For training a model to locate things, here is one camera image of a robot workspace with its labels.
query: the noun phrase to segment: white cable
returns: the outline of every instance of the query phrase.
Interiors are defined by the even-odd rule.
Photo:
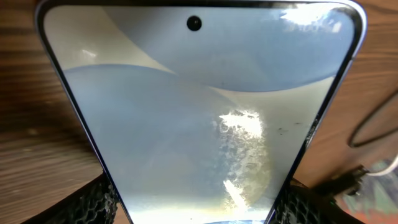
[[[373,176],[373,177],[380,177],[382,175],[389,174],[390,172],[392,172],[397,167],[398,167],[398,154],[396,155],[396,158],[394,159],[394,161],[392,161],[392,163],[390,164],[389,167],[387,167],[384,170],[379,171],[379,172],[367,173],[367,175],[370,175],[370,176]]]

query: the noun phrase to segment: wooden table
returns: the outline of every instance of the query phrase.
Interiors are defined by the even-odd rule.
[[[295,178],[313,185],[392,156],[398,134],[363,149],[355,126],[398,89],[398,2],[361,0],[365,44]],[[31,0],[0,0],[0,223],[20,223],[100,175],[101,167],[34,32]],[[385,119],[398,124],[398,114]],[[118,213],[116,223],[127,223]]]

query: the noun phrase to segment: phone screen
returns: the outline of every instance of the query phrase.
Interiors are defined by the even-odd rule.
[[[69,5],[44,31],[134,223],[262,223],[353,45],[351,11]]]

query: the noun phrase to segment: phone bezel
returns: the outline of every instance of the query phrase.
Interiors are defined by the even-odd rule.
[[[277,3],[278,8],[285,8],[288,6],[291,6],[292,4],[308,4],[308,3],[316,3],[316,2],[330,2],[330,3],[342,3],[347,5],[350,10],[346,11],[347,15],[350,16],[350,18],[354,22],[354,37],[353,41],[351,43],[351,46],[348,50],[348,53],[346,54],[345,59],[343,60],[343,63],[341,64],[338,73],[336,74],[336,78],[333,80],[333,83],[330,86],[330,89],[328,90],[328,93],[326,94],[326,97],[318,110],[318,113],[311,125],[311,128],[307,134],[307,137],[305,138],[298,154],[297,157],[294,160],[294,163],[292,164],[292,167],[289,170],[289,173],[282,185],[282,187],[279,190],[278,196],[275,199],[274,204],[271,207],[271,210],[269,214],[266,217],[266,220],[264,223],[269,223],[271,220],[271,217],[273,216],[275,212],[275,204],[280,200],[280,195],[281,192],[289,186],[289,182],[292,180],[294,172],[296,171],[297,167],[299,166],[299,163],[305,153],[305,151],[308,149],[312,138],[314,137],[319,124],[323,120],[330,103],[332,102],[333,98],[335,97],[335,94],[337,92],[337,89],[339,89],[342,80],[344,79],[348,69],[350,68],[353,59],[355,58],[356,54],[358,53],[358,50],[363,43],[364,36],[366,34],[366,28],[367,28],[367,20],[366,20],[366,13],[364,9],[357,3],[353,1],[345,1],[345,0],[340,0],[340,1],[290,1],[290,0],[282,0],[282,1],[246,1],[246,0],[193,0],[193,1],[181,1],[181,0],[46,0],[40,2],[35,10],[35,27],[37,29],[37,32],[39,33],[40,41],[42,45],[44,46],[44,49],[47,53],[47,55],[50,58],[50,61],[55,68],[55,71],[61,81],[61,84],[63,88],[65,89],[65,92],[71,101],[71,104],[73,106],[73,109],[75,110],[76,115],[78,116],[78,119],[80,120],[80,123],[82,124],[86,135],[88,136],[88,139],[91,143],[92,148],[94,149],[97,158],[99,159],[99,162],[101,163],[104,172],[108,176],[109,181],[112,183],[114,186],[114,189],[119,197],[119,200],[121,202],[121,206],[126,213],[126,216],[129,220],[130,223],[133,223],[132,218],[130,217],[128,211],[126,210],[126,207],[123,203],[122,197],[120,196],[118,189],[116,185],[113,182],[113,179],[108,171],[108,168],[106,167],[106,164],[104,163],[104,160],[98,150],[98,147],[95,143],[95,140],[93,136],[90,133],[90,130],[85,122],[85,119],[77,105],[77,102],[73,96],[73,93],[65,79],[65,76],[63,74],[62,69],[60,68],[60,65],[57,61],[57,58],[47,40],[47,37],[45,35],[44,31],[44,17],[46,13],[51,10],[51,8],[57,7],[57,6],[63,6],[63,5],[69,5],[69,6],[190,6],[190,7],[264,7],[264,8],[270,8],[270,7],[275,7],[274,5]]]

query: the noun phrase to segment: wood grain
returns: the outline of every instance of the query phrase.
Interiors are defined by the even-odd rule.
[[[307,185],[397,153],[398,134],[350,149],[353,129],[398,89],[398,2],[361,0],[368,36],[295,178]],[[34,2],[0,0],[0,223],[20,223],[101,167],[33,27]],[[386,119],[398,123],[396,111]],[[127,223],[121,210],[116,223]]]

